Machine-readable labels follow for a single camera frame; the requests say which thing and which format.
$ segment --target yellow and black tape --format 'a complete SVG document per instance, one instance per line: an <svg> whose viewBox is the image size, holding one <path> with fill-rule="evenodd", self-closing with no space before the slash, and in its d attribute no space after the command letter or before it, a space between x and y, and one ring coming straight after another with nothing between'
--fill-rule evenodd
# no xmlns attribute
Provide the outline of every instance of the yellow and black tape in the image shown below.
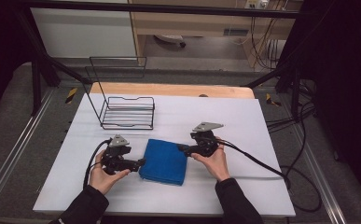
<svg viewBox="0 0 361 224"><path fill-rule="evenodd" d="M280 102L275 102L271 99L271 96L267 93L267 104L268 105L276 105L281 106L282 104Z"/></svg>
<svg viewBox="0 0 361 224"><path fill-rule="evenodd" d="M73 88L69 91L69 94L66 97L66 101L64 102L65 104L70 104L72 103L73 97L75 96L77 91L77 88Z"/></svg>

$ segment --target blue cloth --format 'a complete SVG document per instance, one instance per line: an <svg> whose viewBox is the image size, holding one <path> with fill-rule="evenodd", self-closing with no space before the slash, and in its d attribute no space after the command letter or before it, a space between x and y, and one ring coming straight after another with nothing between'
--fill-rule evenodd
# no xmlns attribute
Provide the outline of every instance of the blue cloth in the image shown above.
<svg viewBox="0 0 361 224"><path fill-rule="evenodd" d="M142 178L165 184L183 185L187 157L179 151L175 143L148 139L144 158L146 164L139 171Z"/></svg>

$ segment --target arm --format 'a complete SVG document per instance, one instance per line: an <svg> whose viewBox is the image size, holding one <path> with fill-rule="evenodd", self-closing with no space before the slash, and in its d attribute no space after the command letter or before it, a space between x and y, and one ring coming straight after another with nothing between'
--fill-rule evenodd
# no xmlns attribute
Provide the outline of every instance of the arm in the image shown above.
<svg viewBox="0 0 361 224"><path fill-rule="evenodd" d="M85 187L80 194L73 200L70 206L64 211L57 220L49 224L73 224L73 223L96 223L104 214L108 206L108 200L105 194L113 185L130 173L130 170L124 170L115 175L108 175L102 168L101 160L104 151L95 158L95 165L90 172L90 184Z"/></svg>
<svg viewBox="0 0 361 224"><path fill-rule="evenodd" d="M209 173L217 179L215 192L224 211L224 223L263 223L256 208L246 199L238 182L230 178L224 146L220 145L209 157L192 153L191 157L202 162Z"/></svg>

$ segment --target hand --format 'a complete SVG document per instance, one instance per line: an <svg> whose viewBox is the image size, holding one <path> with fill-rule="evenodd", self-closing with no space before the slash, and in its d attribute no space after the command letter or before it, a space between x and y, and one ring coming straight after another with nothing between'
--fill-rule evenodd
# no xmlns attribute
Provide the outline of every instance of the hand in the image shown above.
<svg viewBox="0 0 361 224"><path fill-rule="evenodd" d="M113 185L122 179L125 175L130 173L130 170L123 170L121 172L116 173L115 175L108 175L103 169L102 169L102 156L104 155L104 150L101 151L96 157L95 157L95 165L92 168L92 171L90 172L90 185L99 190L102 194L106 194Z"/></svg>
<svg viewBox="0 0 361 224"><path fill-rule="evenodd" d="M224 145L219 145L215 153L210 157L203 157L198 153L192 153L191 157L196 161L203 163L209 173L221 182L230 178L229 169L227 167L226 153L224 152Z"/></svg>

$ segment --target metal wire shelf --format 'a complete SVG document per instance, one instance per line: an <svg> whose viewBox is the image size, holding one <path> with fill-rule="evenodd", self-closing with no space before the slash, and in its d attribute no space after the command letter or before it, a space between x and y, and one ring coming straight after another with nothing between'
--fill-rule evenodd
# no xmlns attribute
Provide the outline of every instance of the metal wire shelf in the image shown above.
<svg viewBox="0 0 361 224"><path fill-rule="evenodd" d="M133 68L142 69L142 73L136 73L143 77L146 69L146 58L144 57L91 57L91 66L86 66L88 79L94 84L98 84L103 96L102 102L96 103L90 95L90 88L84 85L93 110L103 129L111 130L152 130L154 128L155 102L153 97L143 96L135 98L124 98L120 96L106 96L101 80L113 81L118 78L120 69L129 69L130 74L135 74Z"/></svg>

